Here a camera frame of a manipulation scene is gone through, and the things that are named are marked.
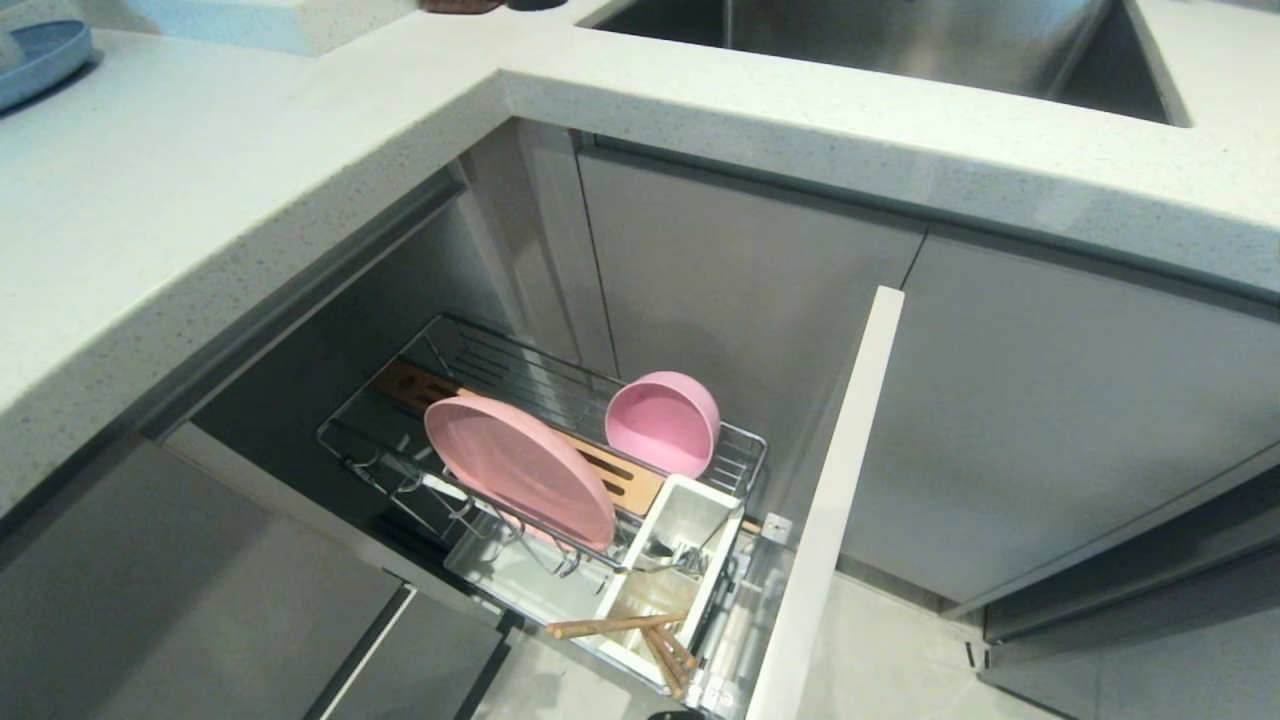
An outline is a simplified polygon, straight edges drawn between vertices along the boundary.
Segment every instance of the quartz countertop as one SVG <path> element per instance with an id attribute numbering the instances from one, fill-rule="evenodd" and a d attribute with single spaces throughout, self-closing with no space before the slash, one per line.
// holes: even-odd
<path id="1" fill-rule="evenodd" d="M 166 373 L 522 117 L 1280 297 L 1280 13 L 1133 0 L 1187 128 L 576 27 L 415 13 L 320 58 L 97 31 L 0 115 L 0 514 Z"/>

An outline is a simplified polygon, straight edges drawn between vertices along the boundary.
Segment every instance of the stainless steel sink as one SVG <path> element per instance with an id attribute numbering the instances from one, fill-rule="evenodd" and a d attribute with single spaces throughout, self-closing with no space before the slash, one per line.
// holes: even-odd
<path id="1" fill-rule="evenodd" d="M 1176 110 L 1123 0 L 637 0 L 596 27 L 1161 123 Z"/>

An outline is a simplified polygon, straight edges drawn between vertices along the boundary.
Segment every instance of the floor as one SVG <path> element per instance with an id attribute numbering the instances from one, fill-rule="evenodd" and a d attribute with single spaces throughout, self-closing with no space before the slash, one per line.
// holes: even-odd
<path id="1" fill-rule="evenodd" d="M 1053 720 L 969 669 L 978 632 L 836 575 L 797 717 Z M 518 635 L 475 720 L 645 720 L 675 706 L 585 652 Z"/>

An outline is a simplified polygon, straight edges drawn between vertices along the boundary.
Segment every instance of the wire dish rack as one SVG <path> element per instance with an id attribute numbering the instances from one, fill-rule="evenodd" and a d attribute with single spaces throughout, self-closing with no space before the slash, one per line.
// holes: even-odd
<path id="1" fill-rule="evenodd" d="M 431 448 L 420 407 L 379 388 L 379 378 L 396 364 L 413 365 L 451 383 L 429 391 L 428 404 L 447 397 L 461 386 L 508 402 L 588 443 L 608 447 L 604 414 L 623 382 L 548 355 L 483 324 L 444 314 L 433 318 L 381 370 L 366 382 L 317 429 L 316 439 L 348 471 L 448 542 L 460 533 L 490 538 L 495 525 L 506 528 L 503 544 L 541 534 L 559 551 L 559 562 L 547 568 L 567 577 L 586 562 L 612 573 L 626 573 L 626 555 L 641 518 L 616 507 L 613 542 L 591 550 L 557 528 L 516 507 L 458 482 Z M 739 500 L 755 487 L 768 443 L 758 434 L 721 423 L 719 441 L 708 469 L 698 478 Z M 627 457 L 643 466 L 643 461 Z M 442 512 L 431 518 L 406 502 L 410 493 L 426 495 Z M 539 533 L 529 533 L 535 528 Z"/>

